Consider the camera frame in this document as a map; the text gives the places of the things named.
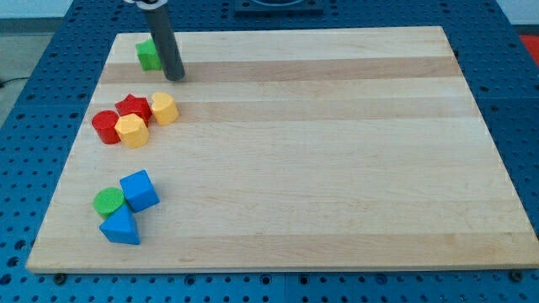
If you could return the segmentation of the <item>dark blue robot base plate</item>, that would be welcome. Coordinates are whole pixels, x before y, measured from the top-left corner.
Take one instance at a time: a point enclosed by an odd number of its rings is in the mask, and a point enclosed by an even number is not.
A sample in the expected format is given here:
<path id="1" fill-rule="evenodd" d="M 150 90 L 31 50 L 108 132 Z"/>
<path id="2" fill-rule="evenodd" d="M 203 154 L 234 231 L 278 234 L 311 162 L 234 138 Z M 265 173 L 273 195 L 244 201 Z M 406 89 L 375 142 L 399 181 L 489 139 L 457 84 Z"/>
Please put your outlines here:
<path id="1" fill-rule="evenodd" d="M 252 13 L 322 13 L 324 0 L 235 0 L 236 16 Z"/>

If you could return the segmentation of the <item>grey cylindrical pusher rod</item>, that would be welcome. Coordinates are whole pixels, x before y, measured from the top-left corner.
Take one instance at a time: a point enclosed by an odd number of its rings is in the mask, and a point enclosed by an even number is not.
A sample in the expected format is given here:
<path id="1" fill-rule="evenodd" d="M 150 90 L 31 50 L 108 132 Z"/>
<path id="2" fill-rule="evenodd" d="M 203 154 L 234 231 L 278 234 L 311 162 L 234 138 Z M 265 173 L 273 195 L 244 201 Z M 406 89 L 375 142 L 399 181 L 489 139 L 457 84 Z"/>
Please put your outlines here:
<path id="1" fill-rule="evenodd" d="M 184 78 L 185 69 L 168 14 L 167 3 L 167 0 L 141 0 L 140 9 L 145 14 L 165 78 L 171 82 L 177 82 Z"/>

